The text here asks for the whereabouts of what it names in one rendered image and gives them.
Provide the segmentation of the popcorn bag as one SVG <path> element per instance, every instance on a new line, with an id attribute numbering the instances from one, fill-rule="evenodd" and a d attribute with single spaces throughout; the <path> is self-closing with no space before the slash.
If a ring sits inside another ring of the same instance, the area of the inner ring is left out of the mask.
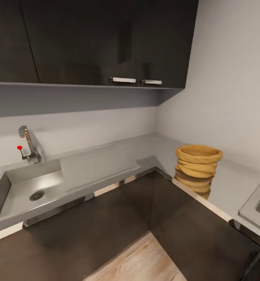
<path id="1" fill-rule="evenodd" d="M 206 145 L 184 145 L 176 149 L 177 170 L 194 178 L 211 178 L 223 152 Z"/>

